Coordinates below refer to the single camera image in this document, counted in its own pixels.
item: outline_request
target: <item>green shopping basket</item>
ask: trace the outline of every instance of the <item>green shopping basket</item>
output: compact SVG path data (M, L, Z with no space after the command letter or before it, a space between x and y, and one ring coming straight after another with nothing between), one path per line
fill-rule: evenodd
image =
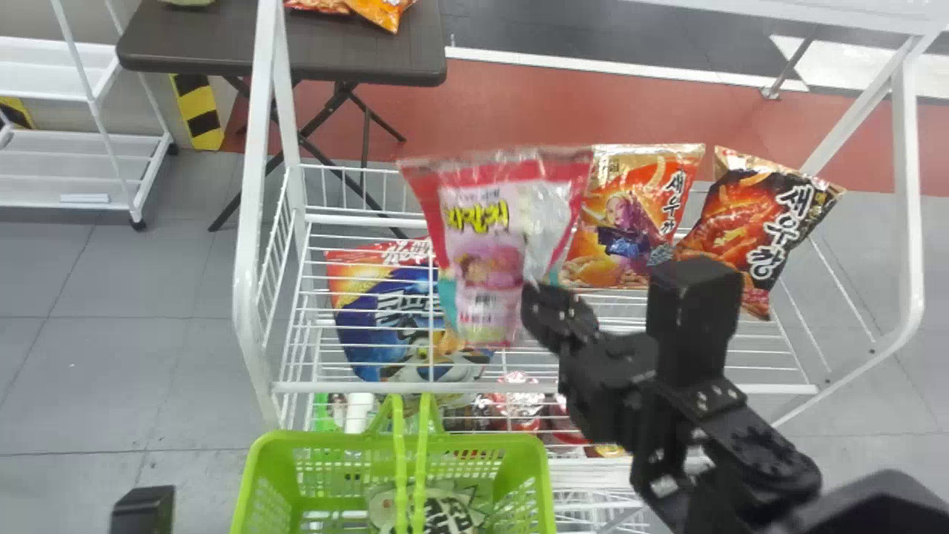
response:
M523 433L445 433L428 393L419 401L418 418L418 435L405 435L402 398L389 395L362 434L264 434L248 454L231 533L371 532L366 493L383 484L395 488L396 532L421 533L425 485L459 480L488 489L491 506L482 531L556 532L540 440ZM412 517L403 510L412 510Z

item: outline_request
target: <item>red snack bag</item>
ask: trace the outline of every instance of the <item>red snack bag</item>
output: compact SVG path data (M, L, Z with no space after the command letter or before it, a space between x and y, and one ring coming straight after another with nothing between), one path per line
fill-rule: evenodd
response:
M497 379L502 384L537 384L537 379L521 371L511 371ZM545 395L541 392L485 393L483 402L491 419L492 430L529 432L536 434L541 428L541 412ZM511 428L508 429L508 418Z
M771 319L768 293L788 253L827 216L845 189L755 156L716 147L717 181L676 259L703 255L744 275L742 306Z
M560 282L640 289L672 258L704 144L601 144Z
M348 15L349 6L345 0L287 0L284 6L301 11L319 11L330 15Z
M521 287L565 252L592 156L526 148L399 163L428 223L445 320L472 346L513 342Z

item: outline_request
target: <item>orange snack bag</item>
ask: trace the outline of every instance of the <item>orange snack bag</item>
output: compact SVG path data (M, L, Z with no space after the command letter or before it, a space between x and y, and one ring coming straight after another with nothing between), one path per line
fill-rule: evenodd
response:
M416 0L345 0L346 4L366 19L388 29L399 32L399 21L405 10Z
M287 0L284 6L301 11L319 11L330 15L348 15L349 6L345 0Z
M676 259L706 256L744 276L741 305L771 319L769 292L788 253L814 229L845 189L778 163L717 146L717 180L702 215L676 245Z
M601 144L559 281L567 287L643 288L672 258L704 144Z

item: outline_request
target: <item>snack bag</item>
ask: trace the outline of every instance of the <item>snack bag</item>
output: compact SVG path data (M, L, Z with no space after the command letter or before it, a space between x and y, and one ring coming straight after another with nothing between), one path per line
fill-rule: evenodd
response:
M415 513L414 493L416 487L409 484L406 516L409 532L412 531L412 514ZM419 534L477 534L483 532L491 510L490 488L482 481L429 480L425 485L424 523ZM366 490L366 515L372 531L380 534L395 534L396 519L400 513L396 505L396 490L393 484L370 486Z
M399 21L405 10L416 0L345 0L346 4L364 18L392 33L399 32Z
M602 144L560 271L567 287L640 289L672 258L704 144Z
M461 337L513 342L521 287L544 279L566 250L592 156L525 148L400 162L432 236L445 318Z
M330 15L348 15L352 12L345 0L286 0L284 6L293 10L318 11Z
M429 273L431 249L429 239L406 239L326 251L337 336L362 380L427 382L431 371L436 382L469 382L491 361L490 351L471 349L446 330L438 294L430 291L430 279L438 277ZM446 394L437 401L464 406L474 397Z
M676 247L676 259L704 255L745 278L742 306L771 318L768 293L788 253L844 194L839 185L784 165L716 147L717 181L701 218Z

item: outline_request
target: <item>blue snack bag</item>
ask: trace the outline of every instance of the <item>blue snack bag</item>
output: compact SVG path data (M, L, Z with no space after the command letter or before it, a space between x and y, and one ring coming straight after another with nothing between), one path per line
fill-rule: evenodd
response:
M438 270L429 268L431 250L426 238L326 251L337 336L362 380L470 382L491 361L492 351L472 349L446 329L432 287ZM440 395L438 400L464 405L469 397Z

